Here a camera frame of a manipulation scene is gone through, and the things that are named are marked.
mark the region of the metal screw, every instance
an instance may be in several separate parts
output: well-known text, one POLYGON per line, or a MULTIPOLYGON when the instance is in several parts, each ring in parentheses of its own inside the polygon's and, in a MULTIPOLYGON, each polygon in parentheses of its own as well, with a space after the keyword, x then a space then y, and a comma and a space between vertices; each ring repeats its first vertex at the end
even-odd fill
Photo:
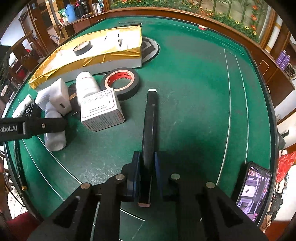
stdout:
POLYGON ((171 177, 171 179, 173 179, 173 180, 178 180, 178 179, 180 178, 180 175, 177 174, 177 173, 173 173, 170 177, 171 177))
POLYGON ((90 186, 91 186, 91 185, 90 185, 89 183, 82 183, 82 184, 81 184, 81 188, 84 189, 84 190, 85 190, 85 189, 88 189, 90 186))
POLYGON ((118 181, 121 181, 124 179, 124 175, 123 174, 117 174, 115 177, 118 181))
POLYGON ((211 188, 211 189, 215 187, 215 184, 212 182, 207 182, 205 185, 207 188, 211 188))

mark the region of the red plastic bag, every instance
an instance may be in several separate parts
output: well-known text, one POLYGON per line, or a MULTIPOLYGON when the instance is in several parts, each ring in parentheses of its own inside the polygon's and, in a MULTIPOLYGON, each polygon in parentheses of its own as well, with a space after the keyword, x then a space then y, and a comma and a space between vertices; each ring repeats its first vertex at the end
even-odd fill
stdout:
POLYGON ((283 155, 279 158, 278 172, 276 183, 282 181, 296 160, 296 151, 291 154, 283 155))

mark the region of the green table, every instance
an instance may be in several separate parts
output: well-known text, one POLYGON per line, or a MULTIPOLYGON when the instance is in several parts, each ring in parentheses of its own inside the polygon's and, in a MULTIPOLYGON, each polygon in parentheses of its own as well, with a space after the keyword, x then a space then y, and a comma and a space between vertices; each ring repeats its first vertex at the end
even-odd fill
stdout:
MULTIPOLYGON (((142 35, 154 39, 160 52, 136 69, 141 87, 134 97, 120 103, 126 122, 93 133, 68 116, 67 147, 54 153, 45 148, 43 135, 20 141, 28 183, 23 197, 44 218, 81 183, 106 181, 131 162, 135 150, 141 150, 150 88, 159 94, 159 150, 182 162, 187 167, 185 175, 201 175, 231 196, 245 162, 274 170, 274 111, 246 49, 195 24, 145 16, 106 19, 75 37, 135 22, 143 24, 142 35)), ((37 95, 26 83, 7 117, 27 94, 37 95)), ((6 143, 6 150, 15 175, 13 142, 6 143)), ((154 204, 149 211, 137 204, 122 203, 127 211, 121 213, 122 240, 177 239, 174 204, 164 205, 157 201, 158 196, 153 194, 154 204)))

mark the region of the glass display case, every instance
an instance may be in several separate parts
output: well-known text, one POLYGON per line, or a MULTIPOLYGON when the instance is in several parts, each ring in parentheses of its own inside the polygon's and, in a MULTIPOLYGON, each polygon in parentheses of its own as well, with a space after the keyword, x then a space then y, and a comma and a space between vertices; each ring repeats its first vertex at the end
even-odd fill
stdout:
POLYGON ((197 13, 224 23, 256 42, 268 17, 268 4, 263 0, 109 0, 109 4, 111 9, 168 7, 197 13))

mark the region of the blue thermos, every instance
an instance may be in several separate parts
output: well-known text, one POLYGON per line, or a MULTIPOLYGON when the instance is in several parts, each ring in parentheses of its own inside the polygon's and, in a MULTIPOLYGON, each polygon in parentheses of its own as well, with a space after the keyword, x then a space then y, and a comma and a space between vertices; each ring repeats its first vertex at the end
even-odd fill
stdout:
POLYGON ((74 5, 72 4, 67 4, 66 9, 65 9, 65 13, 67 15, 68 18, 68 22, 74 22, 75 20, 77 20, 75 11, 74 11, 74 5))

